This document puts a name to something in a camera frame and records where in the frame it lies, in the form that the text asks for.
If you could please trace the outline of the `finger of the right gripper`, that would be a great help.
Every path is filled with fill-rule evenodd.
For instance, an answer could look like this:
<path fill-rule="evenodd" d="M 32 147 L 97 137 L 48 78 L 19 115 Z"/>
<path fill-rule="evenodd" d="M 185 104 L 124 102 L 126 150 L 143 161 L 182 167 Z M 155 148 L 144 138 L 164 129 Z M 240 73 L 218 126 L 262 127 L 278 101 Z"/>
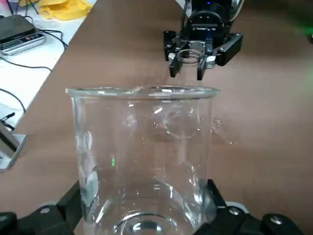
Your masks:
<path fill-rule="evenodd" d="M 207 49 L 205 46 L 204 53 L 198 59 L 197 80 L 202 80 L 204 73 L 212 69 L 215 65 L 225 66 L 240 50 L 243 42 L 243 34 L 231 33 L 227 42 L 215 49 Z"/>
<path fill-rule="evenodd" d="M 175 31 L 163 32 L 164 57 L 169 64 L 171 77 L 176 77 L 182 67 L 183 56 L 187 55 L 189 43 L 182 39 Z"/>

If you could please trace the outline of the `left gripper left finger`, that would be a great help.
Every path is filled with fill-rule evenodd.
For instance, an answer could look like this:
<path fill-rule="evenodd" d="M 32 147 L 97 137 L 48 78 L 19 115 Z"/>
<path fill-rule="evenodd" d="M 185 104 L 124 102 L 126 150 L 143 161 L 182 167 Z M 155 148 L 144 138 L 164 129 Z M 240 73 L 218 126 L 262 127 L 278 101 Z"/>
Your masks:
<path fill-rule="evenodd" d="M 82 219 L 79 182 L 54 205 L 44 205 L 22 218 L 11 211 L 0 213 L 2 235 L 73 235 Z"/>

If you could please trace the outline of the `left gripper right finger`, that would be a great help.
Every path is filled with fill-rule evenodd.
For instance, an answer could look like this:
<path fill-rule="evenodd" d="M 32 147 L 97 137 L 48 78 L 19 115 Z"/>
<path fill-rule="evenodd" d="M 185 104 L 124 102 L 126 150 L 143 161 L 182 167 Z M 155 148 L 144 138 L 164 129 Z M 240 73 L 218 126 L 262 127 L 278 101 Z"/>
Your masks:
<path fill-rule="evenodd" d="M 237 206 L 228 206 L 211 179 L 207 180 L 205 189 L 213 200 L 214 213 L 213 218 L 195 232 L 197 235 L 303 234 L 290 218 L 282 214 L 268 213 L 259 220 Z"/>

